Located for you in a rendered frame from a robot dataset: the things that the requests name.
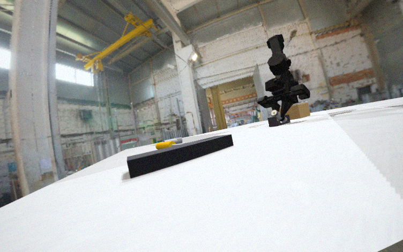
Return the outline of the black rectangular bar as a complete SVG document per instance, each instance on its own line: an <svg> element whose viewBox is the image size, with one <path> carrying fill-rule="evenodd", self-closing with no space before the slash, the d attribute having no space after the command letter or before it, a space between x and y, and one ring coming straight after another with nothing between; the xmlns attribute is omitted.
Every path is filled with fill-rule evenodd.
<svg viewBox="0 0 403 252"><path fill-rule="evenodd" d="M232 135L213 136L127 157L130 178L159 171L233 146Z"/></svg>

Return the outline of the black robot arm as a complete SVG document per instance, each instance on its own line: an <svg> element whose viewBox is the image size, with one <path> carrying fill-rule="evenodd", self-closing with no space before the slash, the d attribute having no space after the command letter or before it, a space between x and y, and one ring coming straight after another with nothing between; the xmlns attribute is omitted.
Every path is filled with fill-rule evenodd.
<svg viewBox="0 0 403 252"><path fill-rule="evenodd" d="M283 42L282 34L272 36L267 41L268 48L272 50L272 57L270 57L267 63L271 72L276 77L266 81L265 91L273 92L280 89L287 91L286 79L289 79L292 87L299 85L298 81L294 79L293 75L288 70L292 62L286 58L286 55L283 53L285 46Z"/></svg>

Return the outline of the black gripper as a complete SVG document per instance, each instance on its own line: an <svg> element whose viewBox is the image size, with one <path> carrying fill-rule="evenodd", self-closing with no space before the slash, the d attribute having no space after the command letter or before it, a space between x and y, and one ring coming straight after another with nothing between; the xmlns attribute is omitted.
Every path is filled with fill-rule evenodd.
<svg viewBox="0 0 403 252"><path fill-rule="evenodd" d="M286 79L286 78L285 78ZM277 90L273 91L271 94L273 96L267 97L260 97L258 98L258 104L261 105L264 108L270 108L272 107L272 110L276 110L279 112L280 105L278 104L278 101L282 101L281 103L281 112L280 112L280 117L284 117L289 108L296 103L295 97L298 95L298 98L301 100L310 98L310 91L308 90L307 87L305 87L304 84L299 84L296 86L291 86L289 79L286 79L287 83L287 91L285 90ZM290 90L291 92L290 92Z"/></svg>

